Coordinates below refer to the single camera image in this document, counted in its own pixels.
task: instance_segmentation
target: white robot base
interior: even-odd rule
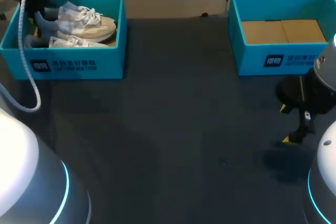
[[[309,224],[336,223],[336,122],[324,133],[304,189]]]
[[[24,124],[0,109],[0,223],[89,224],[77,176]]]

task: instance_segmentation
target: blue light ring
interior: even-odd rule
[[[69,173],[68,170],[65,166],[65,164],[63,163],[63,161],[61,161],[63,166],[64,166],[64,170],[65,170],[65,174],[66,174],[66,178],[67,178],[67,185],[65,188],[65,194],[64,194],[64,198],[63,201],[61,203],[61,206],[59,207],[57,213],[55,214],[55,216],[53,217],[53,219],[51,220],[51,222],[49,224],[55,224],[55,222],[57,221],[58,217],[61,215],[63,208],[65,206],[65,203],[67,202],[67,198],[68,198],[68,194],[69,194]]]
[[[310,170],[309,170],[309,174],[308,174],[308,191],[309,191],[309,195],[310,195],[311,202],[313,202],[313,205],[315,206],[317,212],[321,215],[321,217],[322,217],[328,224],[331,224],[331,222],[327,220],[327,218],[322,214],[322,212],[319,210],[319,208],[318,208],[317,205],[315,204],[315,201],[314,201],[313,196],[312,196],[311,191],[310,191],[309,178],[310,178]]]

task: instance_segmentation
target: white sneaker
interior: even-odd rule
[[[68,36],[61,32],[57,37],[51,36],[49,41],[27,35],[25,38],[25,48],[59,48],[59,47],[108,47],[105,44],[90,42],[76,36]]]
[[[53,34],[61,31],[63,34],[91,42],[107,40],[117,29],[117,22],[114,19],[103,17],[95,9],[76,6],[70,2],[58,9],[58,19],[55,21],[45,20],[40,12],[35,13],[35,19],[42,33]]]

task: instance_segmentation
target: open box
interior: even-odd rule
[[[335,0],[231,0],[228,27],[241,76],[304,74],[336,33]],[[248,21],[316,20],[327,42],[249,44]]]
[[[61,6],[67,1],[94,8],[106,17],[118,21],[115,46],[103,48],[31,48],[24,49],[28,66],[36,80],[121,79],[125,59],[127,18],[123,0],[51,0]],[[17,47],[19,7],[0,45],[12,75],[17,80],[28,79]],[[24,19],[24,35],[32,30]]]

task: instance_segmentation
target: dark gray tabletop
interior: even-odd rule
[[[279,113],[280,77],[237,76],[224,18],[129,20],[126,63],[123,80],[39,82],[43,108],[18,114],[86,183],[94,224],[303,223],[335,111],[276,148],[298,115]]]

